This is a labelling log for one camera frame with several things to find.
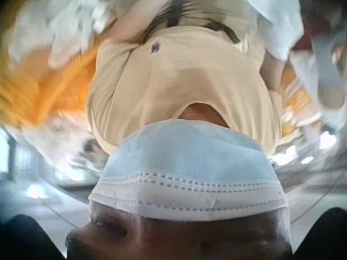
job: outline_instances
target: shirt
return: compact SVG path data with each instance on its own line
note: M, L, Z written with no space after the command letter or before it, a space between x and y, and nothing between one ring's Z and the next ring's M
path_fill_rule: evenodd
M145 125L178 118L193 103L210 105L230 129L272 155L281 135L281 96L267 89L224 32L172 27L143 45L109 39L100 46L86 113L107 153Z

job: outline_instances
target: face mask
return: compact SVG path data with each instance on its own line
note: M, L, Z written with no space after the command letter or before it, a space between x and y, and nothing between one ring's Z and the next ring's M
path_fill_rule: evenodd
M287 207L259 144L221 126L180 119L127 138L89 199L142 217L186 222Z

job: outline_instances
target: light blue fabric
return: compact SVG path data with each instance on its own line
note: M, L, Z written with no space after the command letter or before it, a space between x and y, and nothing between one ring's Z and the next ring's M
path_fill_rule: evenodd
M210 183L279 183L254 140L208 122L180 119L148 125L128 137L109 158L102 179L138 173Z

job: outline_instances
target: black object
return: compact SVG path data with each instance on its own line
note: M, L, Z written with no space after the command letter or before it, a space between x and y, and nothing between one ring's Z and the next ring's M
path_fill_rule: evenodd
M294 255L295 260L347 259L347 211L334 208L324 213Z
M65 260L36 220L24 215L0 225L0 252L15 260Z

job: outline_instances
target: bright light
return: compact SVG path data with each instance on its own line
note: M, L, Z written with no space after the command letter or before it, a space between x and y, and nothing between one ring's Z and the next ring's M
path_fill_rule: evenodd
M47 195L44 193L44 189L41 185L39 184L33 184L31 185L27 191L26 194L29 198L33 199L44 199L47 198Z
M337 138L335 135L330 135L329 132L324 132L320 136L320 145L319 149L324 150L331 148L336 144Z
M306 157L304 160L301 161L301 164L309 164L312 162L314 158L312 156Z
M295 146L292 145L286 150L286 153L278 153L274 155L271 160L274 161L278 166L284 166L286 164L289 164L297 157L297 150Z
M66 175L74 181L83 181L85 178L83 172L70 168L66 171Z

